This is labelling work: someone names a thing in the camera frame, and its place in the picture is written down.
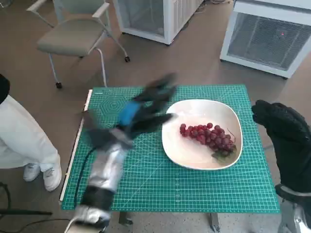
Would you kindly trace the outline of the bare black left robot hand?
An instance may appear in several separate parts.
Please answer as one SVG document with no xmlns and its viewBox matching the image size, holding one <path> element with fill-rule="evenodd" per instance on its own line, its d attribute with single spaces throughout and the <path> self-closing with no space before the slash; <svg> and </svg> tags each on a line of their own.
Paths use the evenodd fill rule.
<svg viewBox="0 0 311 233">
<path fill-rule="evenodd" d="M 156 131 L 171 120 L 173 114 L 162 111 L 176 92 L 175 79 L 175 73 L 168 73 L 146 85 L 120 112 L 116 128 L 134 139 L 142 133 Z"/>
</svg>

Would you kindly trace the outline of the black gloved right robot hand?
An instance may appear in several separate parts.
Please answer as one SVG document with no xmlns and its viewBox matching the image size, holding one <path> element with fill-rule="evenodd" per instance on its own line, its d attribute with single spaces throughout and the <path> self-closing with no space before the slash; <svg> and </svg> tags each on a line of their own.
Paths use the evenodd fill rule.
<svg viewBox="0 0 311 233">
<path fill-rule="evenodd" d="M 272 140 L 280 183 L 289 189 L 311 191 L 311 127 L 295 109 L 282 103 L 256 101 L 253 120 Z"/>
</svg>

